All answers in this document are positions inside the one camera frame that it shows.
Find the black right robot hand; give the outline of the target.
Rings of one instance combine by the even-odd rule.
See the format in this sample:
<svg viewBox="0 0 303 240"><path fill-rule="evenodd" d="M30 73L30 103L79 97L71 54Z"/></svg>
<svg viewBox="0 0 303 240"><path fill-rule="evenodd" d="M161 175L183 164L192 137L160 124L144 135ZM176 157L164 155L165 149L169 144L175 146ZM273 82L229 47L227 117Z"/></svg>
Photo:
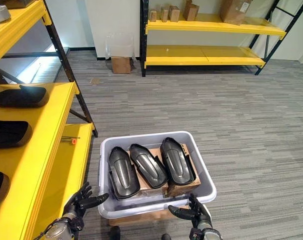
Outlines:
<svg viewBox="0 0 303 240"><path fill-rule="evenodd" d="M191 193L188 197L189 209L178 208L173 205L168 206L168 210L177 218L190 220L194 228L212 228L212 217L207 207L200 203L197 196Z"/></svg>

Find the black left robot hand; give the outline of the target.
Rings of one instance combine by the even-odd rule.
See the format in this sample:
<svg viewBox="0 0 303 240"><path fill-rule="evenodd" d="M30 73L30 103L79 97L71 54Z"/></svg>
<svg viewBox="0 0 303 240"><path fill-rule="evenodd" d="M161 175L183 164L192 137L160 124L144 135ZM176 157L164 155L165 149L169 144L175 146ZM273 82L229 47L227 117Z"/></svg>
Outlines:
<svg viewBox="0 0 303 240"><path fill-rule="evenodd" d="M109 194L104 193L99 196L92 196L92 186L86 181L82 187L74 193L65 204L62 215L73 213L76 217L83 217L87 209L97 207L104 203Z"/></svg>

